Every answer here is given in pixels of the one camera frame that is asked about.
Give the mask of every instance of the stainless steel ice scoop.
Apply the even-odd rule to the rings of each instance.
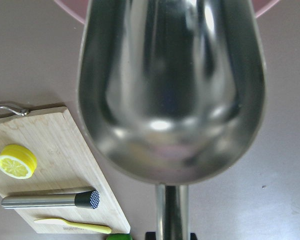
[[[177,217],[160,204],[157,240],[188,239],[179,186],[227,169],[260,125],[264,70],[250,2],[91,1],[80,61],[79,109],[95,146],[132,177],[176,186],[157,187],[158,201],[184,199]]]

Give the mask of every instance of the metal handle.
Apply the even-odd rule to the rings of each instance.
[[[19,116],[25,116],[30,112],[29,109],[23,109],[21,107],[12,107],[8,105],[0,105],[0,109],[8,110]]]
[[[76,193],[37,196],[7,196],[1,201],[4,209],[36,209],[75,206]]]
[[[156,240],[190,240],[188,186],[156,186]]]

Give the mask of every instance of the pink bowl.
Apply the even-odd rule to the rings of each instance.
[[[63,10],[85,24],[89,0],[54,0]],[[259,17],[280,0],[252,0],[255,16]]]

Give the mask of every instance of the lemon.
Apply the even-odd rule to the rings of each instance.
[[[36,156],[23,146],[7,145],[0,154],[0,170],[15,179],[30,178],[36,168]]]

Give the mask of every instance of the gray table surface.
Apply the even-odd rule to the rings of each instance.
[[[300,0],[281,0],[257,22],[267,63],[264,121],[233,167],[190,186],[190,229],[199,240],[300,240]],[[82,32],[52,0],[0,0],[0,102],[66,105],[82,129],[76,102]],[[156,228],[154,186],[93,153],[133,238],[144,239]],[[15,211],[0,207],[0,240],[104,238],[36,234]]]

